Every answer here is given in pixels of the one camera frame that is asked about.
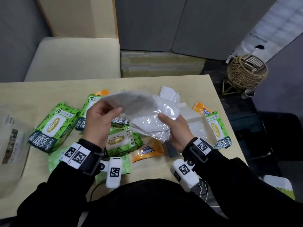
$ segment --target table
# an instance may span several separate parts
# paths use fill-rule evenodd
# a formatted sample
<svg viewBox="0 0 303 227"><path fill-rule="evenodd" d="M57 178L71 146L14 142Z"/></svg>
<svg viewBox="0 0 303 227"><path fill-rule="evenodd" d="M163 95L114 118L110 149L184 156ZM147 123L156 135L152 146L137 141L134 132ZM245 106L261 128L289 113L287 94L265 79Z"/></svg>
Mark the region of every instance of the table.
<svg viewBox="0 0 303 227"><path fill-rule="evenodd" d="M186 102L189 107L200 101L211 110L218 111L232 140L232 145L220 152L229 159L238 157L246 162L209 75L0 83L0 104L32 105L37 113L32 126L36 127L60 102L65 101L67 105L81 109L87 96L96 91L108 89L110 93L114 93L125 89L159 94L162 85L179 91L181 102ZM26 116L26 113L23 114L22 119L26 119ZM80 132L73 130L62 147L68 147L80 137ZM176 182L169 170L174 160L176 158L160 156L138 161L131 165L131 174L122 176L121 184L153 178ZM46 182L48 176L48 155L31 147L17 188L9 196L0 199L0 218L15 216L22 201L36 190L38 184ZM107 189L101 185L95 190L93 199L106 193Z"/></svg>

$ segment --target white poster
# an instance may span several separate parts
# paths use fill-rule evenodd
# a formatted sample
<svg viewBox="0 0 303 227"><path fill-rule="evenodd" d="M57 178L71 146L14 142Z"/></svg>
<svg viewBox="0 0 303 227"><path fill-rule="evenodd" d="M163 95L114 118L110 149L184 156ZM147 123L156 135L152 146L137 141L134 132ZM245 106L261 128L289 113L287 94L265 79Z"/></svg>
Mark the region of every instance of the white poster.
<svg viewBox="0 0 303 227"><path fill-rule="evenodd" d="M252 54L267 62L302 32L303 0L277 0L232 56Z"/></svg>

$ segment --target rattan lamp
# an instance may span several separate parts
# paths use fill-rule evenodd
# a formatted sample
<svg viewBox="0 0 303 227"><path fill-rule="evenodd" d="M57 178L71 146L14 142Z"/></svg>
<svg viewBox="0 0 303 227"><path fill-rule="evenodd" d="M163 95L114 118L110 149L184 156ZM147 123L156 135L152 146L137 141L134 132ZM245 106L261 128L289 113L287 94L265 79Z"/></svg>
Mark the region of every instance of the rattan lamp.
<svg viewBox="0 0 303 227"><path fill-rule="evenodd" d="M236 57L227 68L227 79L223 80L222 95L233 94L243 91L243 89L254 89L267 76L266 64L258 57L247 54ZM225 82L230 84L224 90Z"/></svg>

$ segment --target black cable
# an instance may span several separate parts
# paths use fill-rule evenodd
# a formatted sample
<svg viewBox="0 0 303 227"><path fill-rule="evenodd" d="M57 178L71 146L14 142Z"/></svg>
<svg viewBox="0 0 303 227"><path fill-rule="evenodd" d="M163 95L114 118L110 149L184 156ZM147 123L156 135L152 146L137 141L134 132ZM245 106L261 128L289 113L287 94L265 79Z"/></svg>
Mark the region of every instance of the black cable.
<svg viewBox="0 0 303 227"><path fill-rule="evenodd" d="M208 184L206 183L206 181L204 179L201 179L201 180L205 184L206 192L204 194L197 194L198 196L204 196L204 195L206 195L208 193Z"/></svg>
<svg viewBox="0 0 303 227"><path fill-rule="evenodd" d="M93 189L93 191L92 191L92 193L91 193L91 199L89 200L90 202L92 201L92 197L93 197L93 193L94 193L94 191L95 191L95 189L97 189L97 187L99 186L99 185L101 185L102 183L99 183L98 185L96 185L96 187Z"/></svg>

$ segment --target hand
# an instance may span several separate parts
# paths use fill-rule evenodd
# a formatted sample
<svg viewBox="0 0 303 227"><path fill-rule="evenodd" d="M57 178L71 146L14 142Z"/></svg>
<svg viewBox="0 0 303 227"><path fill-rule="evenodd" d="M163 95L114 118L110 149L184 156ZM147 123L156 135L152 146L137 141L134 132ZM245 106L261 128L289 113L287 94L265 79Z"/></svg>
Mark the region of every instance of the hand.
<svg viewBox="0 0 303 227"><path fill-rule="evenodd" d="M180 115L178 120L172 120L162 113L158 114L158 118L171 128L172 136L169 140L173 147L182 153L189 141L194 138L185 119Z"/></svg>
<svg viewBox="0 0 303 227"><path fill-rule="evenodd" d="M107 102L99 100L86 113L82 138L104 149L112 119L121 112L122 107L113 109Z"/></svg>

